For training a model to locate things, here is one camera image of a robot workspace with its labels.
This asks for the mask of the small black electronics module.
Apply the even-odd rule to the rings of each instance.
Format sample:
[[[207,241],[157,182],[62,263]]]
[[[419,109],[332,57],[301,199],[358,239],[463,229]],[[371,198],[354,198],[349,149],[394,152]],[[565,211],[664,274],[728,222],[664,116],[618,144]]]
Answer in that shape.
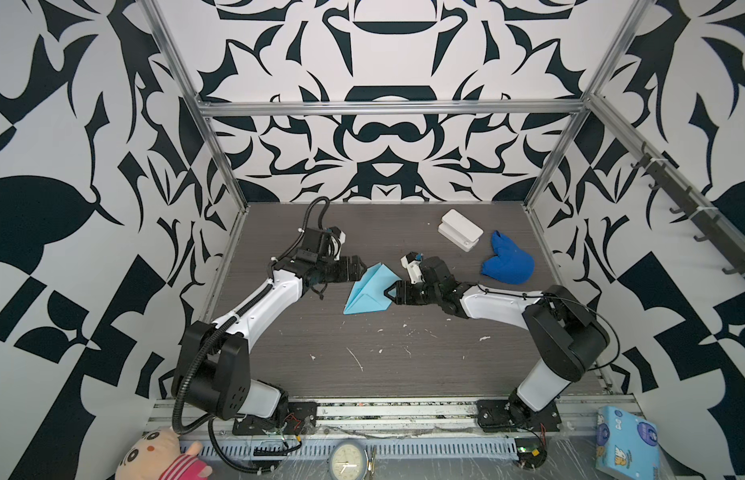
[[[535,471],[542,468],[548,459],[547,448],[533,438],[517,438],[515,440],[518,460],[516,466],[522,470]]]

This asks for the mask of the light blue paper sheet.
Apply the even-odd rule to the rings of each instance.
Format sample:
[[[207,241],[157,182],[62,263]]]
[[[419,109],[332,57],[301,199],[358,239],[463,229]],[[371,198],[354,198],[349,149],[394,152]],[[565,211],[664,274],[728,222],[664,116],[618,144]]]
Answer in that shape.
[[[352,286],[344,306],[344,315],[386,311],[393,302],[385,295],[385,291],[399,280],[400,277],[385,264],[379,263],[368,268],[362,279]]]

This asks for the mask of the pink plush toy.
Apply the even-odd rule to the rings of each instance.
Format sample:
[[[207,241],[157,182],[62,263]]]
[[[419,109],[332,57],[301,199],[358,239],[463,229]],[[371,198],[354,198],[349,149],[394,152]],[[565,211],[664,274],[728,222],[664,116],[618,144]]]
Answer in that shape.
[[[170,428],[144,434],[122,458],[116,480],[197,480],[208,479],[212,466],[200,459],[202,443],[192,442],[182,452],[180,436]]]

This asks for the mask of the round analog clock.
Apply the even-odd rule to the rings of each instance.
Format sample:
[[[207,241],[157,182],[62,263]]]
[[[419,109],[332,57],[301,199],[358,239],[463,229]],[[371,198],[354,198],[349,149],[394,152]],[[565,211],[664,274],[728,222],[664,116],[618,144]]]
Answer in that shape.
[[[363,480],[368,475],[368,452],[356,440],[340,442],[328,458],[328,473],[332,480]]]

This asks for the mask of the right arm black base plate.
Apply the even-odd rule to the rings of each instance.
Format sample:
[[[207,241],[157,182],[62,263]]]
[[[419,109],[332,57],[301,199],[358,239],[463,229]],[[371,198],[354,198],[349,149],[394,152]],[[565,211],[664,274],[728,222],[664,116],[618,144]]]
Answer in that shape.
[[[522,400],[478,400],[478,426],[486,433],[532,430],[535,433],[559,432],[562,417],[555,402],[534,412]]]

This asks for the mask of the blue tissue pack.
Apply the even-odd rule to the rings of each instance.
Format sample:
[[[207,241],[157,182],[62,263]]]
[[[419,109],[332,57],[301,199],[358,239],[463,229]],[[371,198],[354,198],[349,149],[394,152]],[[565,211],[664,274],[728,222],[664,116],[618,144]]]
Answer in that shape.
[[[616,406],[597,414],[596,468],[614,479],[660,479],[657,426]]]

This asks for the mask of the white rectangular box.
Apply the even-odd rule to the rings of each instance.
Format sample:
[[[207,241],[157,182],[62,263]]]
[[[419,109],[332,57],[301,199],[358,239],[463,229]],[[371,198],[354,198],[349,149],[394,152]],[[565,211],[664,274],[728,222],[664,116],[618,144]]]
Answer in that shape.
[[[484,234],[482,228],[454,209],[442,217],[438,232],[464,252],[473,250]]]

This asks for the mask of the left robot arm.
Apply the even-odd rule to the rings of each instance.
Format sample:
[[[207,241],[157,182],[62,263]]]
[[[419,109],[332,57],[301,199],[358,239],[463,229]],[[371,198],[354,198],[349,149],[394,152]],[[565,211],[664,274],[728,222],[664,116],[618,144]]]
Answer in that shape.
[[[345,241],[338,227],[302,228],[296,246],[270,262],[254,293],[219,318],[186,328],[172,382],[176,434],[189,434],[214,418],[274,415],[282,390],[252,378],[250,352],[306,292],[323,296],[328,284],[362,279],[366,265],[356,255],[342,255]]]

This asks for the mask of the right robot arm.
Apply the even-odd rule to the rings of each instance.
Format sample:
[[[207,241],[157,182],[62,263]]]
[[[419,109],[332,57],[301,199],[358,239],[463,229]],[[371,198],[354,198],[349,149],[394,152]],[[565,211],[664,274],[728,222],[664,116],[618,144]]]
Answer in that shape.
[[[398,305],[436,305],[449,315],[496,321],[529,332],[540,359],[508,401],[510,412],[520,419],[552,406],[571,384],[597,370],[598,358],[611,345],[598,312],[562,285],[532,292],[490,289],[457,280],[441,258],[410,258],[408,270],[418,276],[388,285],[383,290],[388,300]]]

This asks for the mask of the black wall hook rack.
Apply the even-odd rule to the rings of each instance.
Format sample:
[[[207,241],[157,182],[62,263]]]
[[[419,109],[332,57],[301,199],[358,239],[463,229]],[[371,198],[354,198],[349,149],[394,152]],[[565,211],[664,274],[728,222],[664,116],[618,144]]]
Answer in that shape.
[[[650,176],[652,192],[663,192],[674,204],[670,214],[696,226],[698,243],[710,243],[727,260],[722,272],[745,280],[745,234],[714,203],[708,200],[670,160],[643,142],[640,159],[632,165]]]

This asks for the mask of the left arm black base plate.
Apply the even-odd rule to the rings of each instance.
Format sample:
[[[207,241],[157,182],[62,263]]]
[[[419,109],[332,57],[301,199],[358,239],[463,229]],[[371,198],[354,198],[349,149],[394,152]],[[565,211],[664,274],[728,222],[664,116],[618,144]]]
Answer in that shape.
[[[318,403],[287,401],[278,404],[274,414],[268,418],[240,414],[234,420],[232,434],[236,436],[255,436],[284,434],[296,436],[312,430],[316,426]]]

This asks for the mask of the blue cloth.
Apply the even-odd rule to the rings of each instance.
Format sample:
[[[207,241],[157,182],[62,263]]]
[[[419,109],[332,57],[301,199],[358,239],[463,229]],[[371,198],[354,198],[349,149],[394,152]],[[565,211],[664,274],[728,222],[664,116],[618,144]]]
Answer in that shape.
[[[491,237],[491,246],[494,256],[483,263],[482,275],[511,285],[524,284],[533,276],[536,266],[534,257],[510,237],[496,230]]]

